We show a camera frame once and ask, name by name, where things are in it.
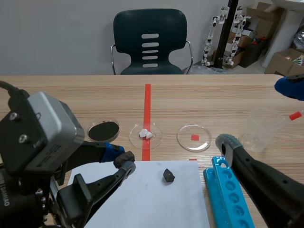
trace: wooden table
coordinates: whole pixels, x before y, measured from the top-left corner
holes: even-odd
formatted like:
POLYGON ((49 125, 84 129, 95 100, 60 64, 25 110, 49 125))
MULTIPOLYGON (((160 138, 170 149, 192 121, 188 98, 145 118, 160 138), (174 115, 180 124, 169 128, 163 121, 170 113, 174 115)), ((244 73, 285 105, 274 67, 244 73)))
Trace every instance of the wooden table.
MULTIPOLYGON (((0 80, 27 90, 44 91, 67 103, 83 128, 99 117, 113 117, 121 130, 113 142, 131 150, 137 160, 142 151, 131 145, 130 129, 143 122, 145 84, 152 85, 151 121, 161 127, 163 140, 151 150, 151 160, 196 158, 207 204, 210 226, 215 227, 203 171, 219 156, 214 139, 221 133, 238 136, 248 112, 269 107, 282 115, 303 110, 303 102, 274 90, 278 75, 167 75, 167 76, 0 76, 0 80), (183 149, 177 131, 187 123, 210 130, 209 149, 194 153, 183 149)), ((0 117, 9 111, 8 95, 0 90, 0 117)), ((251 153, 262 162, 304 183, 304 118, 280 131, 263 153, 251 153)), ((262 217, 244 192, 256 228, 266 227, 262 217)))

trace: chair backrest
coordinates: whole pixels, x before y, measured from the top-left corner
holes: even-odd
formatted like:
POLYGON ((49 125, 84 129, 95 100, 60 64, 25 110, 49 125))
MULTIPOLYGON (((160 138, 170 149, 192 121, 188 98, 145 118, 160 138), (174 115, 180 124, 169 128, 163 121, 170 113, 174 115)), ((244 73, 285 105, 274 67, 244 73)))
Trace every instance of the chair backrest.
POLYGON ((170 52, 186 44, 186 17, 177 9, 123 11, 115 16, 113 26, 116 50, 131 56, 130 66, 171 65, 170 52), (147 56, 157 58, 143 59, 147 56))

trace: dark stone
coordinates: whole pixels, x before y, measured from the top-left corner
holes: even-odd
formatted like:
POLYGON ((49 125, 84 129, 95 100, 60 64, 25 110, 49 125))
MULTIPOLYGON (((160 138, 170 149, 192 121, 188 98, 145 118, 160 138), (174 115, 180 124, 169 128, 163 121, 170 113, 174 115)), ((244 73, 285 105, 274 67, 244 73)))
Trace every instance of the dark stone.
POLYGON ((126 161, 135 161, 135 156, 131 151, 128 151, 126 153, 122 153, 114 160, 114 166, 115 168, 119 169, 126 161))
POLYGON ((173 173, 168 169, 166 169, 165 172, 163 173, 163 177, 165 178, 166 182, 173 182, 175 178, 173 173))

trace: white rock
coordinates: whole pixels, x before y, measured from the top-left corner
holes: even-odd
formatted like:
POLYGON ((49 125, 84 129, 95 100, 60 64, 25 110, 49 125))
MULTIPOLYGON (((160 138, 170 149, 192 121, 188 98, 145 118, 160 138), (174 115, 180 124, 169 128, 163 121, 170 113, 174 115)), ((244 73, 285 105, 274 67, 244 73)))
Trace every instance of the white rock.
POLYGON ((141 138, 144 138, 147 136, 147 133, 148 133, 148 130, 147 129, 142 129, 140 132, 139 132, 139 136, 141 138))
POLYGON ((151 133, 151 132, 148 132, 147 133, 147 136, 146 136, 146 139, 150 139, 150 138, 152 138, 153 137, 153 134, 151 133))

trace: red piece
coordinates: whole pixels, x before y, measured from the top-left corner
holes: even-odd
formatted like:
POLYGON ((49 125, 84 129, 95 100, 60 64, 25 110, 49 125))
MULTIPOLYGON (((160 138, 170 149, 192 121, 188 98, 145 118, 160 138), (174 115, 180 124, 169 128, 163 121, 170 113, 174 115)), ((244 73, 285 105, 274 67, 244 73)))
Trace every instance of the red piece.
POLYGON ((197 135, 197 134, 192 134, 192 135, 191 135, 191 140, 193 140, 193 141, 198 141, 198 140, 200 140, 200 137, 199 137, 199 135, 197 135))
POLYGON ((289 118, 290 118, 290 120, 295 120, 295 119, 297 119, 297 118, 300 118, 302 116, 302 113, 301 112, 296 112, 296 113, 294 113, 294 114, 291 114, 290 116, 289 116, 289 118))

